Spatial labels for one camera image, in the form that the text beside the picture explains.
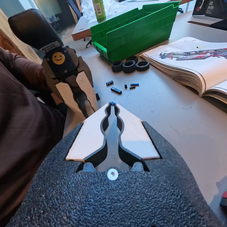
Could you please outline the group of black rubber tyres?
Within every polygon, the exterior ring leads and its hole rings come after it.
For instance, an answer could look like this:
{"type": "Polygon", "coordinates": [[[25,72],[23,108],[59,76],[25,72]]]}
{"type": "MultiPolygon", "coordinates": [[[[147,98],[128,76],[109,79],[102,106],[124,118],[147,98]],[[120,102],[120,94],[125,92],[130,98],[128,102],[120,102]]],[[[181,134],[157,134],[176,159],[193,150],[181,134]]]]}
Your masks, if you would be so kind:
{"type": "Polygon", "coordinates": [[[136,70],[136,63],[134,60],[129,60],[123,63],[122,69],[124,73],[132,73],[136,70]]]}

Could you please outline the open instruction booklet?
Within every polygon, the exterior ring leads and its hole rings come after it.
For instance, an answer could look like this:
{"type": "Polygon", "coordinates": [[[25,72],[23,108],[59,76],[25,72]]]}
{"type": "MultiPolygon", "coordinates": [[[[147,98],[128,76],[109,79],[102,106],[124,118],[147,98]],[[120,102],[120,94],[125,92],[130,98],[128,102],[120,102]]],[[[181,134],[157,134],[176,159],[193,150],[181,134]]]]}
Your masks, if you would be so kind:
{"type": "Polygon", "coordinates": [[[200,97],[227,104],[227,43],[184,37],[146,51],[140,57],[200,97]]]}

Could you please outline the green drink can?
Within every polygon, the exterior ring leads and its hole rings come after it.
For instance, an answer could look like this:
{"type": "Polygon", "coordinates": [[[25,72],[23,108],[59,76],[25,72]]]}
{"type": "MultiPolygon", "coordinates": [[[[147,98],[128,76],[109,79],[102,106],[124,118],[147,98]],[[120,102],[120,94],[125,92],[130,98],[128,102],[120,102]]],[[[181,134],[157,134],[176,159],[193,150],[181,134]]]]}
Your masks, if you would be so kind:
{"type": "Polygon", "coordinates": [[[92,0],[97,22],[101,23],[106,20],[103,0],[92,0]]]}

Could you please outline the green plastic bin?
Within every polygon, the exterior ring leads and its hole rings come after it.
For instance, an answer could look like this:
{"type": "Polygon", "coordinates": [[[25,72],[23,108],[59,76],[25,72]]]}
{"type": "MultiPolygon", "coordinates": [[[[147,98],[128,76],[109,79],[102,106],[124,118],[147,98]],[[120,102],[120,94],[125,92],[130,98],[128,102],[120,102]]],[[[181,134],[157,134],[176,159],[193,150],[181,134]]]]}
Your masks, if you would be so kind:
{"type": "Polygon", "coordinates": [[[168,40],[180,3],[145,4],[90,27],[93,47],[114,62],[168,40]]]}

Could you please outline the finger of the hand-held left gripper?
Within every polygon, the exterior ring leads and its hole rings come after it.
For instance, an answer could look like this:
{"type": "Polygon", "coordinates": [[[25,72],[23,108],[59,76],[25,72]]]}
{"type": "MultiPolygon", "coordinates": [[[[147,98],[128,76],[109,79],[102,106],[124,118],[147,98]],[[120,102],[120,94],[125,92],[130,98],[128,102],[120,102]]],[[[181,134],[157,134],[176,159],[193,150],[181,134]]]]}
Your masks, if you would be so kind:
{"type": "Polygon", "coordinates": [[[80,89],[85,93],[88,102],[94,112],[98,110],[98,104],[96,99],[95,90],[92,87],[90,81],[88,80],[85,72],[80,72],[77,75],[77,84],[80,89]]]}
{"type": "Polygon", "coordinates": [[[75,113],[76,118],[79,121],[84,121],[86,118],[79,108],[78,103],[74,100],[73,92],[70,86],[67,83],[62,82],[55,84],[55,86],[62,96],[65,104],[75,113]]]}

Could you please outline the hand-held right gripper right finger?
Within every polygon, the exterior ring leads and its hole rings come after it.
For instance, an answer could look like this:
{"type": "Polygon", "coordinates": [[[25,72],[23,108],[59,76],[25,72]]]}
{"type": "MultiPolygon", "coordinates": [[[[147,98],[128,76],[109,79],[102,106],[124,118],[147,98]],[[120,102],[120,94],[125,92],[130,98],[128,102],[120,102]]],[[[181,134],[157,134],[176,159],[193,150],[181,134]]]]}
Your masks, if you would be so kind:
{"type": "Polygon", "coordinates": [[[160,154],[143,121],[117,103],[114,104],[114,111],[120,130],[118,137],[120,159],[130,167],[140,162],[144,168],[147,168],[146,161],[160,159],[160,154]]]}

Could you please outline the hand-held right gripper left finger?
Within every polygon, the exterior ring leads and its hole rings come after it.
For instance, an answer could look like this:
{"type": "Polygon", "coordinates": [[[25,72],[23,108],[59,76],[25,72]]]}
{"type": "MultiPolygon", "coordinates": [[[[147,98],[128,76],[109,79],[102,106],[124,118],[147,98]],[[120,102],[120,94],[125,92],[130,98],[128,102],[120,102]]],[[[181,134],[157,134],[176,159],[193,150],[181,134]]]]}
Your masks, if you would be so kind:
{"type": "Polygon", "coordinates": [[[109,126],[110,113],[111,103],[107,103],[83,121],[68,151],[67,161],[92,163],[97,167],[106,159],[108,148],[105,131],[109,126]]]}

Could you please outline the person's left forearm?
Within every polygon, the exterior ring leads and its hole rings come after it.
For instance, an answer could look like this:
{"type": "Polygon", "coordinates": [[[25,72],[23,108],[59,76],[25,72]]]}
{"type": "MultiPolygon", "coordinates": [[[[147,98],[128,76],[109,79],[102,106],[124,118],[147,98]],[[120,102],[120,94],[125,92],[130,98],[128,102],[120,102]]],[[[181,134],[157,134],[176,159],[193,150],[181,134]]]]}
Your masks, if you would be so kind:
{"type": "Polygon", "coordinates": [[[6,70],[28,90],[45,92],[47,94],[52,93],[41,64],[0,47],[0,67],[2,68],[0,72],[3,73],[3,70],[6,70]]]}

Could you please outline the red toy brick car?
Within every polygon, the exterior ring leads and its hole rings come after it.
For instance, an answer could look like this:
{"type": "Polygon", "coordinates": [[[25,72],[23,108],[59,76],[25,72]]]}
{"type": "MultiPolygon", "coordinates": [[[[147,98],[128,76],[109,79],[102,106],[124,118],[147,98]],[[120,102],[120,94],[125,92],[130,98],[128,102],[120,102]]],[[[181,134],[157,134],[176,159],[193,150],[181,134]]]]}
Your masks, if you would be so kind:
{"type": "Polygon", "coordinates": [[[222,195],[220,206],[222,207],[222,209],[227,209],[227,191],[225,191],[222,195]]]}

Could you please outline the clear plastic wrap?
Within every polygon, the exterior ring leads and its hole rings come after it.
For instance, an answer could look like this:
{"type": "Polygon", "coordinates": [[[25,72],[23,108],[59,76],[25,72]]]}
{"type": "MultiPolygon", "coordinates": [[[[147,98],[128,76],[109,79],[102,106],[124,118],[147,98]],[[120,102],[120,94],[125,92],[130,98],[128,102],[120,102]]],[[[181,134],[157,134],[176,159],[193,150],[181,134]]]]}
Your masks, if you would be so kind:
{"type": "MultiPolygon", "coordinates": [[[[80,3],[83,16],[89,22],[97,21],[92,0],[81,0],[80,3]]],[[[103,0],[103,3],[106,19],[110,19],[111,17],[119,15],[126,8],[126,6],[120,3],[118,0],[103,0]]]]}

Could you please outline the wooden table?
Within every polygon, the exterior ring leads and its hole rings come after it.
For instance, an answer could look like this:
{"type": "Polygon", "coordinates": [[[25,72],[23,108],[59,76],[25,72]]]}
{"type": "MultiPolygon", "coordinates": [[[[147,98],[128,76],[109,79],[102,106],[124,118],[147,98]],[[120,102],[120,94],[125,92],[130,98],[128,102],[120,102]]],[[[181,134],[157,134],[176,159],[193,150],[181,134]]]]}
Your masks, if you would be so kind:
{"type": "Polygon", "coordinates": [[[29,45],[20,41],[12,32],[8,18],[0,9],[0,46],[11,53],[18,54],[30,61],[41,64],[41,58],[29,45]]]}

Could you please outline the white desk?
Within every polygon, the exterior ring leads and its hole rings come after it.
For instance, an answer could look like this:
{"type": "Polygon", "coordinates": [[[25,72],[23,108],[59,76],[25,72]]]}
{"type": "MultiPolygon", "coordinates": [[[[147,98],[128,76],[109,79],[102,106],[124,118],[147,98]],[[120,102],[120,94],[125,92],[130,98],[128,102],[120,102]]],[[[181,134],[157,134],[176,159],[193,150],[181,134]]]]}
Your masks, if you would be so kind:
{"type": "Polygon", "coordinates": [[[74,41],[71,32],[63,41],[89,66],[98,108],[113,101],[148,122],[183,157],[211,209],[221,212],[227,190],[227,114],[152,66],[145,72],[114,74],[108,61],[92,46],[85,48],[83,40],[74,41]],[[114,84],[107,87],[108,81],[114,84]],[[139,86],[129,89],[133,83],[139,86]]]}

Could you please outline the black toy set box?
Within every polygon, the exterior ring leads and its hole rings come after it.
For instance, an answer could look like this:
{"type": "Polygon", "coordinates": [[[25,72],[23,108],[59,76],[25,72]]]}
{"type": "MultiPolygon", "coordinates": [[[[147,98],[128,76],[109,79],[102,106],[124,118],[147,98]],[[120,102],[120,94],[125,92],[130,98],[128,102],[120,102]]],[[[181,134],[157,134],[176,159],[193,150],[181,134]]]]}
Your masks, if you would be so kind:
{"type": "Polygon", "coordinates": [[[197,0],[192,15],[227,19],[227,1],[197,0]]]}

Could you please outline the person's brown sweater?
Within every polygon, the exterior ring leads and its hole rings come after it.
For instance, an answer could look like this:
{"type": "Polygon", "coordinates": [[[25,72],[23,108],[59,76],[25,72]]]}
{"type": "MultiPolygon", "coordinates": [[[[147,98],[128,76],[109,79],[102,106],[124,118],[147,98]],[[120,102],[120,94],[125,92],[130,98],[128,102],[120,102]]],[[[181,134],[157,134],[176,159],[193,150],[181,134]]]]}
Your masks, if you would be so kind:
{"type": "Polygon", "coordinates": [[[62,139],[65,118],[6,70],[0,72],[0,226],[23,201],[47,154],[62,139]]]}

